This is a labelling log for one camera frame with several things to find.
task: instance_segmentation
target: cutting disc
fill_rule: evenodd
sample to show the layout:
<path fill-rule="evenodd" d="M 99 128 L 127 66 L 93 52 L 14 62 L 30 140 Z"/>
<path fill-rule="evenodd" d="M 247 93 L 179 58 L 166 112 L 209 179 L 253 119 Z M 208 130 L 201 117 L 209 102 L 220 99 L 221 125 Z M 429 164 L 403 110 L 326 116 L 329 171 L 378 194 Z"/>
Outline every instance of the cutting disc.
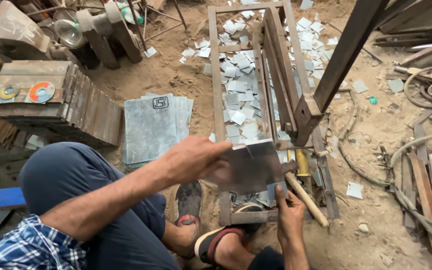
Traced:
<path fill-rule="evenodd" d="M 9 100 L 14 98 L 19 93 L 19 88 L 14 87 L 13 85 L 5 85 L 0 88 L 0 98 L 3 100 Z"/>
<path fill-rule="evenodd" d="M 54 95 L 54 85 L 50 82 L 39 82 L 34 84 L 28 92 L 30 101 L 43 103 L 49 101 Z"/>

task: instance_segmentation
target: hammer head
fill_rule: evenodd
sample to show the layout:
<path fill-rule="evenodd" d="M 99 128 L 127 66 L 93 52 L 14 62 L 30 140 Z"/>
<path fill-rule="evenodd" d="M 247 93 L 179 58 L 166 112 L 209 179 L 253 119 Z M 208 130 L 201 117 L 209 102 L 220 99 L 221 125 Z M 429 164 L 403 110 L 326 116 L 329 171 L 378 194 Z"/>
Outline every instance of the hammer head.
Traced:
<path fill-rule="evenodd" d="M 287 172 L 295 173 L 299 169 L 299 165 L 294 160 L 290 160 L 288 162 L 281 164 L 281 167 L 282 167 L 283 175 Z"/>

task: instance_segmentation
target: sneaker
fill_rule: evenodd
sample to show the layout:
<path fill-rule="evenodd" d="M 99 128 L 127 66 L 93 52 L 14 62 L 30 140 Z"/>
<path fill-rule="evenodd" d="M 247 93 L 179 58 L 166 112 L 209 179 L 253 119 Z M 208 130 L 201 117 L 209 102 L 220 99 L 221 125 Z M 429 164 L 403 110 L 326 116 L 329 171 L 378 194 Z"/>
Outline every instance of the sneaker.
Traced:
<path fill-rule="evenodd" d="M 262 211 L 261 207 L 252 203 L 247 203 L 238 208 L 235 213 L 238 212 L 258 212 Z M 216 246 L 223 236 L 227 234 L 237 234 L 241 241 L 254 234 L 262 223 L 253 224 L 235 224 L 230 226 L 224 226 L 217 230 L 210 231 L 203 236 L 199 237 L 194 246 L 194 252 L 202 262 L 216 265 L 214 255 Z"/>
<path fill-rule="evenodd" d="M 176 226 L 196 224 L 199 231 L 201 224 L 201 203 L 203 201 L 203 188 L 201 182 L 194 181 L 180 184 L 177 187 L 174 213 L 177 217 L 174 221 Z M 190 260 L 195 255 L 182 256 L 185 260 Z"/>

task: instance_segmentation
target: green plastic piece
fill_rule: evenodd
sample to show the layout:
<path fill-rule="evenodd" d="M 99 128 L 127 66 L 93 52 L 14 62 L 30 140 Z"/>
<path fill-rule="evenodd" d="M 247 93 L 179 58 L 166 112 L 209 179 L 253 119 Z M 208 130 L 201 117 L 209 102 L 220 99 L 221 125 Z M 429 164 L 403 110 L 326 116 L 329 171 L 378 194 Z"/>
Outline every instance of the green plastic piece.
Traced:
<path fill-rule="evenodd" d="M 375 97 L 374 95 L 369 97 L 369 102 L 371 102 L 371 104 L 378 104 L 379 99 L 377 97 Z"/>

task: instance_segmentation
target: blue jeans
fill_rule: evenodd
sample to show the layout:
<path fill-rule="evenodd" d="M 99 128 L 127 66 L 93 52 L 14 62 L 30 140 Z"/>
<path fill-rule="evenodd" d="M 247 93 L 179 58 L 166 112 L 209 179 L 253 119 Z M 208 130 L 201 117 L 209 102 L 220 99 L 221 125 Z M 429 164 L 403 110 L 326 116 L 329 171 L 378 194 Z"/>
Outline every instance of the blue jeans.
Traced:
<path fill-rule="evenodd" d="M 104 187 L 124 174 L 79 143 L 50 144 L 36 151 L 19 179 L 29 211 L 42 215 L 63 201 Z M 166 198 L 156 193 L 131 207 L 84 245 L 90 270 L 181 268 L 161 242 Z M 283 256 L 263 249 L 248 270 L 283 270 Z"/>

